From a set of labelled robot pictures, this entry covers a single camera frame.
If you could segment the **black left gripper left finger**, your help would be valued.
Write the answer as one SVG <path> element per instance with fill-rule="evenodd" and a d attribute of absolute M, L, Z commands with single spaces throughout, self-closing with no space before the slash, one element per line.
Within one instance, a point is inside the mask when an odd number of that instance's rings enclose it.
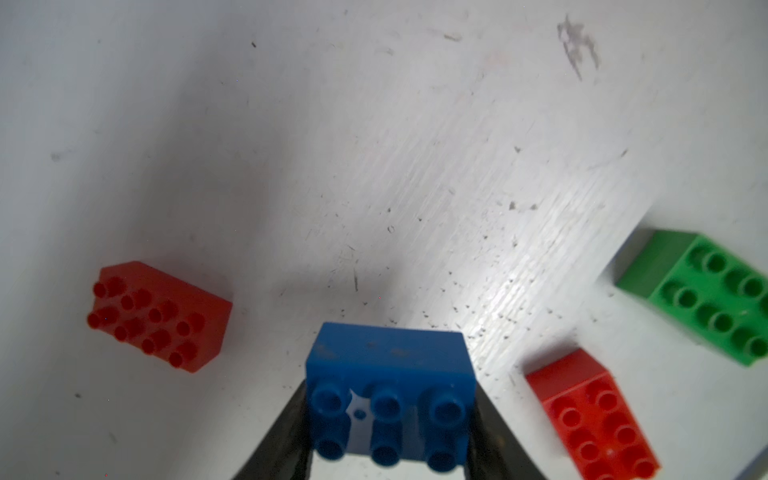
<path fill-rule="evenodd" d="M 310 478 L 313 446 L 306 397 L 303 380 L 234 480 Z"/>

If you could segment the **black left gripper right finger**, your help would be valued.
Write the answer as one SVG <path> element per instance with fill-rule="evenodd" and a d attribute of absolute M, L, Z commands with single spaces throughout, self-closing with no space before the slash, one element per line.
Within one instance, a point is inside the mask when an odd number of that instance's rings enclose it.
<path fill-rule="evenodd" d="M 464 478 L 467 480 L 546 479 L 479 383 L 476 384 Z"/>

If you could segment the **red lego brick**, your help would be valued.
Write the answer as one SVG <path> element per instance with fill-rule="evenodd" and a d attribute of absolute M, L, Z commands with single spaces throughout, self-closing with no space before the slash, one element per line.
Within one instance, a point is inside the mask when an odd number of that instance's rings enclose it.
<path fill-rule="evenodd" d="M 140 261 L 104 267 L 87 324 L 176 369 L 199 371 L 221 351 L 233 304 Z"/>
<path fill-rule="evenodd" d="M 525 375 L 582 478 L 651 479 L 660 469 L 610 371 L 578 349 Z"/>

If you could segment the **blue small lego brick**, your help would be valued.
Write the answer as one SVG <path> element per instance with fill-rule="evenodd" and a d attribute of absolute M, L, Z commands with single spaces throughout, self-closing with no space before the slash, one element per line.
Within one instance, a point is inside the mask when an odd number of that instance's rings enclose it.
<path fill-rule="evenodd" d="M 417 461 L 437 473 L 465 464 L 476 377 L 461 333 L 328 322 L 305 367 L 321 457 Z"/>

